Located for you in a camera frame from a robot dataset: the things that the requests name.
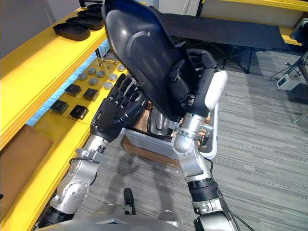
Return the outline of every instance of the black cable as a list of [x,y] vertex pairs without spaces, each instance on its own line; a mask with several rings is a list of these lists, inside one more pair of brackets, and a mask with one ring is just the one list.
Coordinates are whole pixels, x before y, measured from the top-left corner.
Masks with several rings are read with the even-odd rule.
[[[210,160],[210,159],[207,159],[207,158],[205,158],[205,157],[204,157],[204,159],[207,160],[207,161],[209,161],[209,162],[211,163],[210,173],[211,173],[211,176],[212,176],[213,181],[215,182],[214,177],[213,177],[214,163],[213,163],[213,161]],[[219,188],[217,188],[217,191],[218,191],[218,193],[220,194],[220,196],[222,197],[222,199],[225,200],[224,197],[223,197],[223,194],[222,194],[221,190],[220,190]],[[236,228],[237,228],[238,231],[240,231],[240,227],[239,227],[239,225],[238,225],[238,223],[237,223],[237,221],[235,220],[234,217],[236,217],[236,218],[237,218],[241,223],[243,223],[248,229],[250,229],[251,231],[255,231],[251,226],[249,226],[249,225],[248,225],[243,219],[241,219],[238,215],[236,215],[235,213],[231,212],[231,210],[230,210],[230,208],[228,207],[227,203],[225,203],[225,205],[226,205],[226,208],[227,208],[228,212],[230,213],[230,216],[232,217],[232,219],[233,219],[233,221],[234,221],[234,223],[235,223],[235,226],[236,226]]]
[[97,172],[95,173],[94,180],[91,182],[90,186],[95,182],[96,178],[97,178]]
[[[280,72],[285,71],[286,69],[288,69],[288,68],[290,68],[290,67],[291,67],[291,66],[288,66],[288,67],[286,67],[284,70],[281,70]],[[276,74],[272,75],[272,76],[270,77],[269,80],[270,80],[270,81],[278,80],[277,78],[272,80],[272,78],[273,78],[275,75],[279,74],[280,72],[277,72]]]
[[[209,161],[209,162],[211,163],[210,173],[211,173],[212,180],[215,182],[215,179],[214,179],[214,176],[213,176],[214,163],[213,163],[213,161],[210,160],[210,159],[205,158],[205,160],[207,160],[207,161]],[[224,199],[224,197],[223,197],[223,195],[222,195],[222,193],[221,193],[221,191],[220,191],[220,189],[219,189],[218,187],[217,187],[217,191],[218,191],[218,193],[220,194],[220,196],[222,197],[222,199],[225,201],[225,199]],[[231,213],[230,208],[228,207],[228,205],[227,205],[226,202],[225,202],[225,205],[226,205],[227,211],[230,213],[230,216],[231,216],[233,222],[235,223],[236,229],[237,229],[238,231],[240,231],[239,224],[238,224],[237,221],[235,220],[235,218],[234,218],[233,214]]]
[[75,157],[75,158],[72,158],[72,159],[69,160],[69,164],[71,165],[72,162],[75,161],[75,160],[88,160],[88,161],[90,161],[90,159],[86,158],[86,157]]
[[250,225],[248,225],[245,221],[243,221],[238,215],[231,212],[233,216],[235,216],[241,223],[243,223],[247,228],[249,228],[251,231],[255,231]]
[[308,56],[307,56],[306,60],[304,61],[304,66],[306,66],[307,60],[308,60]]

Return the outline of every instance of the gray carpet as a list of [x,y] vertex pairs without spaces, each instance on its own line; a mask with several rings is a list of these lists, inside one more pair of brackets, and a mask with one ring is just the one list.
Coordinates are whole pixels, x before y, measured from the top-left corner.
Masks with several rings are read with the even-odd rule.
[[[296,59],[262,52],[253,57],[255,75],[227,68],[214,177],[230,209],[256,231],[308,230],[308,119],[298,125],[290,122],[308,110],[308,87],[286,92],[269,82],[285,62]],[[174,209],[184,228],[194,230],[197,216],[179,169],[127,154],[123,138],[108,145],[109,158],[74,218],[89,216],[104,203],[122,204],[123,189],[130,187],[138,214],[157,217],[164,209]]]

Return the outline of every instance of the cardboard box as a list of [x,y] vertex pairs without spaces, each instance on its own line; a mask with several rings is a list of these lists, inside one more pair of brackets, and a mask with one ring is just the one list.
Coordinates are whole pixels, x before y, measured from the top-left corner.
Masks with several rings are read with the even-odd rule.
[[24,125],[10,142],[0,151],[0,220],[18,197],[52,141]]

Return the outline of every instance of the black plastic tray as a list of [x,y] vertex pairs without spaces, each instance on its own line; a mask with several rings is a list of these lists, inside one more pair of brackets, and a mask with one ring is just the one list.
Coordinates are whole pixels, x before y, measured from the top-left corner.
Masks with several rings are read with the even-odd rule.
[[97,16],[78,16],[69,18],[66,20],[67,23],[78,23],[84,24],[90,28],[90,30],[99,30],[104,26],[104,21],[102,17]]
[[87,6],[87,9],[88,10],[93,10],[93,11],[101,11],[103,7],[103,4],[101,3],[96,3],[96,4],[92,4],[92,5],[89,5]]
[[57,35],[76,41],[85,40],[90,36],[90,28],[83,24],[61,23],[53,29]]
[[97,16],[97,17],[102,17],[102,12],[101,11],[93,11],[93,10],[85,10],[85,11],[79,11],[78,16]]

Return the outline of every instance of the robotic hand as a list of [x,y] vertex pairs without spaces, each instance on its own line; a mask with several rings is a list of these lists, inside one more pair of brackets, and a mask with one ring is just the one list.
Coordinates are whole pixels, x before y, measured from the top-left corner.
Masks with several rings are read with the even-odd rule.
[[39,228],[73,218],[88,195],[99,165],[107,159],[103,153],[108,142],[117,138],[123,127],[133,126],[139,120],[145,100],[135,84],[129,87],[131,82],[131,78],[121,74],[101,103],[91,122],[90,137],[83,148],[76,149],[77,156],[70,160],[69,171],[57,187],[57,194],[52,198],[49,209],[38,223]]
[[[171,145],[192,196],[196,231],[234,231],[232,215],[218,184],[207,170],[197,141],[208,113],[217,104],[227,81],[207,51],[174,45],[158,16],[134,0],[104,0],[102,15],[109,43],[137,81],[138,89],[169,120],[177,132]],[[125,125],[134,124],[143,107],[135,87],[121,77],[97,111],[91,135],[51,201],[46,223],[71,219],[95,179],[103,151]],[[44,230],[168,230],[178,231],[176,219],[95,213],[89,218],[60,223]]]
[[123,127],[134,126],[143,112],[144,98],[131,84],[131,78],[121,74],[96,112],[90,127],[91,135],[112,142]]

